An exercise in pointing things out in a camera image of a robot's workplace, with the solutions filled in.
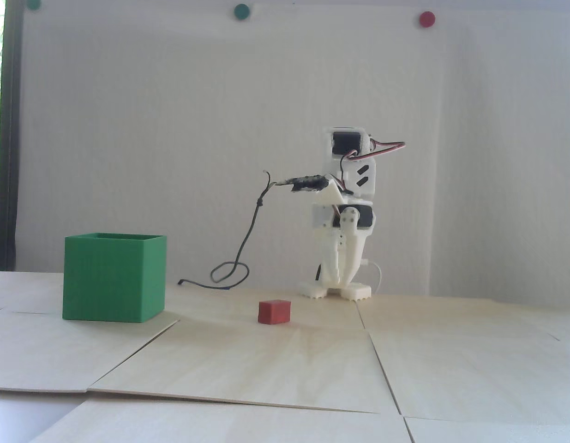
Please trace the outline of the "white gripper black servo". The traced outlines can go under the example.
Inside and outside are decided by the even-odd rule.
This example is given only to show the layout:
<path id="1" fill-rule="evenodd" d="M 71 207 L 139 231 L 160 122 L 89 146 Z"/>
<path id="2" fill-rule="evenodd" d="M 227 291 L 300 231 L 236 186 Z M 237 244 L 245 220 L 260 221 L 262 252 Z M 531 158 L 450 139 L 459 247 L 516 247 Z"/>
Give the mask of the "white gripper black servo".
<path id="1" fill-rule="evenodd" d="M 375 223 L 371 205 L 312 205 L 312 227 L 319 228 L 318 281 L 323 287 L 348 286 L 352 282 L 360 268 L 366 239 L 372 234 Z M 338 254 L 343 243 L 344 263 L 340 268 Z"/>

